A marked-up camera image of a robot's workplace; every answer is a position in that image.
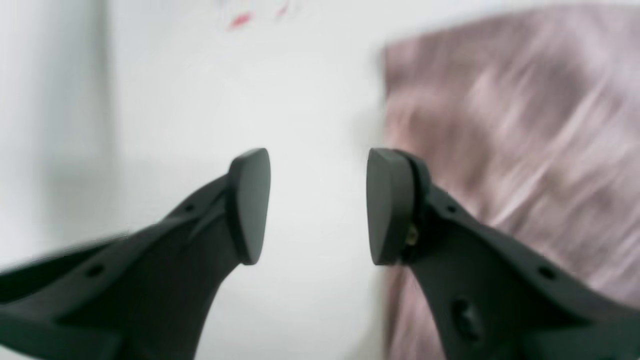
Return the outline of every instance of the black plastic bracket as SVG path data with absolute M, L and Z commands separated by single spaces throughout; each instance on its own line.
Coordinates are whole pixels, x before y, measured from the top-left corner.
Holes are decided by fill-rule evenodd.
M 191 360 L 218 287 L 260 258 L 269 154 L 256 149 L 137 233 L 0 272 L 0 343 L 47 360 Z
M 419 158 L 372 149 L 367 209 L 373 262 L 411 268 L 449 360 L 640 358 L 640 311 L 477 222 Z

